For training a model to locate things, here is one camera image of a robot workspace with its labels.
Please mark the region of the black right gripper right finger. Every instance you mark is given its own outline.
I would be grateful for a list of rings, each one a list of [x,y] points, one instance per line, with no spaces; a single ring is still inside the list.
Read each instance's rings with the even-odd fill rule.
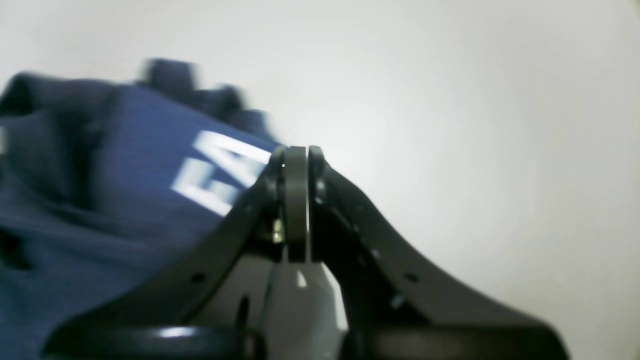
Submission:
[[[405,240],[357,186],[308,150],[311,258],[342,293],[341,360],[568,360],[548,323],[457,280]]]

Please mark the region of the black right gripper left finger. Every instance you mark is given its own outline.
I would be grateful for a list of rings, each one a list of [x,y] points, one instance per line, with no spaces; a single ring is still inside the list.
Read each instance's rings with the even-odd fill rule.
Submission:
[[[265,360],[259,330],[193,325],[240,256],[256,224],[281,221],[286,259],[307,259],[307,150],[279,146],[218,228],[128,294],[55,330],[44,360]]]

